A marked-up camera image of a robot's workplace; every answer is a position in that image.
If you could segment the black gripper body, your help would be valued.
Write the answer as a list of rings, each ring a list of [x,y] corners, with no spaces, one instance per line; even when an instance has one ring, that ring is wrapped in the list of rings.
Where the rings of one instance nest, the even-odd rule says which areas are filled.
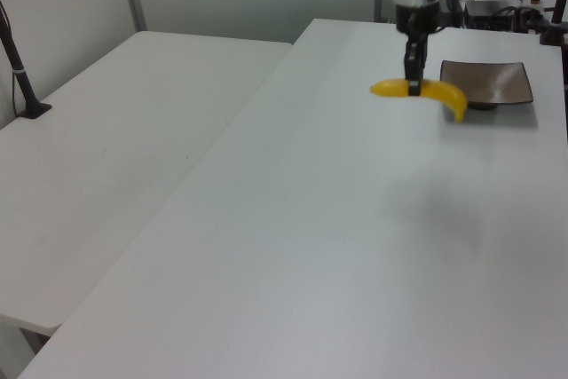
[[[439,12],[439,2],[421,7],[396,4],[396,29],[408,36],[434,34],[439,27]]]

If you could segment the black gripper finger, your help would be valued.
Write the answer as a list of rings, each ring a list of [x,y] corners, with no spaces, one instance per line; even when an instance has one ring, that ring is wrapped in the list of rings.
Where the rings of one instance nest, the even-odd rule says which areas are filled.
[[[417,63],[418,63],[418,77],[417,80],[419,82],[423,79],[423,72],[426,65],[427,60],[427,52],[428,52],[428,34],[420,35],[418,38],[418,42],[416,43],[416,56],[417,56]]]
[[[419,96],[422,84],[422,51],[419,41],[413,38],[409,38],[406,42],[404,68],[408,95]]]

